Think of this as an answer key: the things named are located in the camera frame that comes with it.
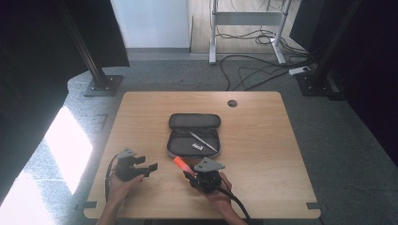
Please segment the gray carpet floor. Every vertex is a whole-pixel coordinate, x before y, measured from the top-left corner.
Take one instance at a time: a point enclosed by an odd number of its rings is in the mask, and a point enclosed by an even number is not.
[[[53,224],[97,222],[83,215],[84,203],[125,92],[225,91],[228,86],[220,61],[216,66],[210,66],[200,56],[155,58],[132,57],[130,67],[105,68],[107,75],[124,76],[114,97],[83,97],[91,81],[88,72],[69,81],[65,106],[93,145],[79,186],[70,193],[45,140],[23,170],[35,181]],[[252,68],[264,66],[264,63],[244,59],[225,62],[223,67],[230,80],[229,89],[237,87],[235,90],[241,91],[286,71],[280,69],[272,75],[255,73],[245,80],[244,85],[238,86],[253,72]],[[297,81],[288,74],[258,85],[251,91],[281,93],[322,211],[320,219],[264,219],[264,224],[398,224],[398,169],[347,102],[330,101],[326,97],[303,97]],[[23,185],[24,179],[20,177],[14,188],[18,184]],[[25,205],[19,205],[16,210],[29,210],[26,208],[29,201],[28,196],[24,197]],[[118,224],[138,225],[144,221],[120,219]]]

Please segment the wall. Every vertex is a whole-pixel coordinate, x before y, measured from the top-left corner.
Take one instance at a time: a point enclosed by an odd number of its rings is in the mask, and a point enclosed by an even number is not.
[[[187,0],[112,0],[126,48],[189,48]]]

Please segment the human hand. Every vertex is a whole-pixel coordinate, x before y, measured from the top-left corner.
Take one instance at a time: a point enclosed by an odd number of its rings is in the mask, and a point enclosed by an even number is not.
[[[220,172],[220,177],[222,178],[222,184],[220,187],[222,189],[225,189],[226,191],[231,192],[232,189],[232,184],[226,177],[226,175],[223,172]],[[231,199],[226,196],[225,194],[219,192],[218,190],[215,190],[209,194],[202,193],[210,202],[210,204],[217,209],[220,213],[222,210],[225,210],[226,208],[230,208],[231,206]]]
[[[120,180],[114,172],[111,173],[109,178],[109,197],[108,202],[121,204],[124,199],[126,199],[132,187],[137,185],[139,182],[144,180],[144,175],[134,177],[130,181]]]

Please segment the black controller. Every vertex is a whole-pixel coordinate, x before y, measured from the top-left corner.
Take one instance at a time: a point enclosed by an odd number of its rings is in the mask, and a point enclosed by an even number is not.
[[[117,156],[117,165],[115,169],[116,176],[122,181],[130,181],[134,177],[143,174],[148,177],[150,173],[158,169],[158,163],[149,165],[147,168],[135,168],[145,162],[145,157],[135,157],[135,153],[130,149],[125,149]]]

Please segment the wooden table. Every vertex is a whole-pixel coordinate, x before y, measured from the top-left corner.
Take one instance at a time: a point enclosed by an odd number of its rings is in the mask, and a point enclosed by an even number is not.
[[[234,100],[236,107],[228,102]],[[252,218],[318,218],[316,203],[281,95],[277,92],[128,92],[123,97],[86,208],[99,218],[104,208],[104,176],[111,158],[129,147],[143,166],[159,169],[133,189],[121,218],[221,218],[166,155],[173,113],[215,113],[222,153],[214,158]],[[237,204],[235,210],[243,213]]]

